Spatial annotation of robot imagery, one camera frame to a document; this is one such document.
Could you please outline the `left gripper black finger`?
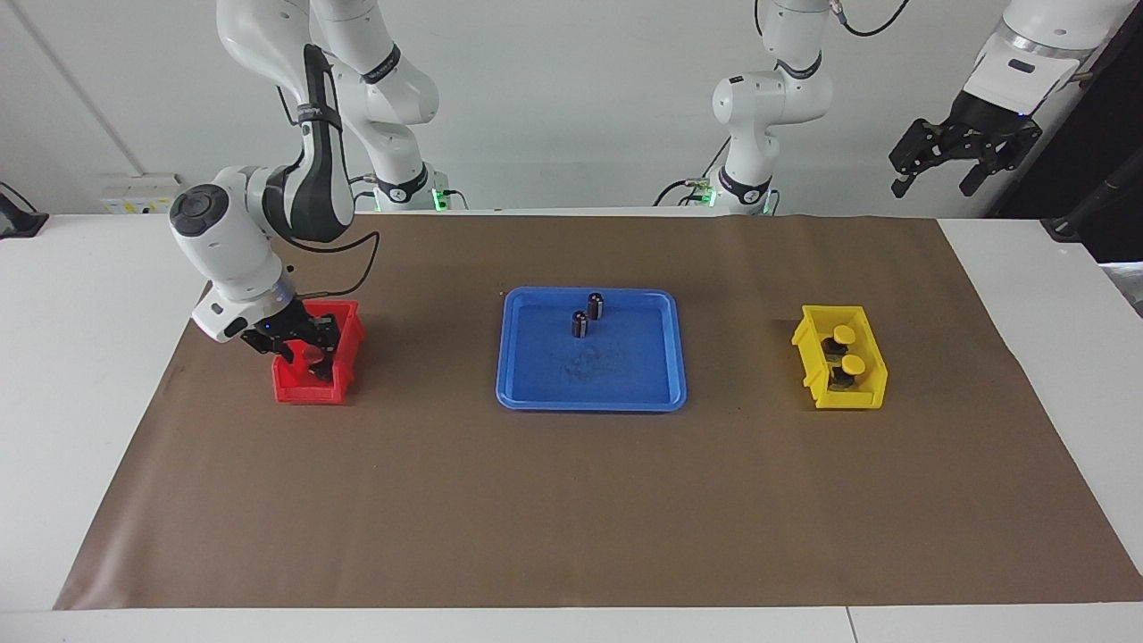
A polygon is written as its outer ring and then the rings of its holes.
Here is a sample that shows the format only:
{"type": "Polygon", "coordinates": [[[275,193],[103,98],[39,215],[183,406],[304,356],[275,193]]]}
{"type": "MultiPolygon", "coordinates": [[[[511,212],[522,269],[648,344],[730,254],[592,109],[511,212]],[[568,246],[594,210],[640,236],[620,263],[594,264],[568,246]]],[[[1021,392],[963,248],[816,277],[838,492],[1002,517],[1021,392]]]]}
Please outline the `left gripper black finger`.
{"type": "Polygon", "coordinates": [[[997,172],[1008,170],[1007,140],[972,140],[964,143],[966,159],[975,162],[972,170],[964,175],[960,182],[961,195],[972,198],[980,191],[984,180],[997,172]]]}
{"type": "Polygon", "coordinates": [[[910,123],[890,151],[890,163],[898,175],[892,183],[893,196],[905,196],[920,174],[946,162],[946,137],[945,123],[934,123],[926,119],[917,119],[910,123]]]}

